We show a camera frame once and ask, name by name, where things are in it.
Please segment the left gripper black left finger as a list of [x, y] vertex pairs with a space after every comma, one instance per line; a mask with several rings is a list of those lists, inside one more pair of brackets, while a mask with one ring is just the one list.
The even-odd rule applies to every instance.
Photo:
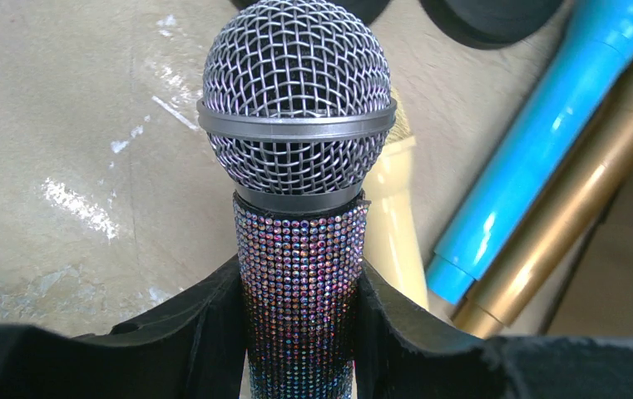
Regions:
[[239, 265], [229, 259], [105, 335], [0, 323], [0, 398], [236, 398], [246, 342]]

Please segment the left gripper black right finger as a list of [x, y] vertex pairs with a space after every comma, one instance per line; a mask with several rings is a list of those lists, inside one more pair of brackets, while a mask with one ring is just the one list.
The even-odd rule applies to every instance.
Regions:
[[481, 339], [418, 306], [370, 264], [354, 311], [361, 398], [633, 398], [633, 338]]

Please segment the cream yellow microphone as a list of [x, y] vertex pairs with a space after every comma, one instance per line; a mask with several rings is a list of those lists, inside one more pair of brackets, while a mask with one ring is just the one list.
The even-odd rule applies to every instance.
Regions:
[[414, 133], [396, 89], [395, 124], [381, 155], [363, 183], [370, 201], [365, 258], [384, 280], [421, 308], [429, 310], [428, 290], [411, 205]]

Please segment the glitter silver microphone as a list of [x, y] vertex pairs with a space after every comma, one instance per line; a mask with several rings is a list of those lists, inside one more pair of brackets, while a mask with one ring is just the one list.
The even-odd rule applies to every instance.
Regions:
[[348, 398], [368, 213], [395, 122], [378, 39], [329, 1], [258, 1], [205, 60], [200, 127], [235, 183], [254, 398]]

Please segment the black round-base mic stand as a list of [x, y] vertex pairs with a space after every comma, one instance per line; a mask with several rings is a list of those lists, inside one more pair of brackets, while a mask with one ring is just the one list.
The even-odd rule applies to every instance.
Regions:
[[540, 30], [562, 0], [428, 0], [420, 4], [429, 19], [455, 42], [497, 50]]

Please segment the blue microphone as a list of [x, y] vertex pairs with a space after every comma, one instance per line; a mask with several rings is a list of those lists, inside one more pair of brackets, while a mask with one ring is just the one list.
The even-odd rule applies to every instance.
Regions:
[[434, 249], [428, 288], [450, 304], [492, 265], [633, 61], [633, 1], [577, 1], [546, 71]]

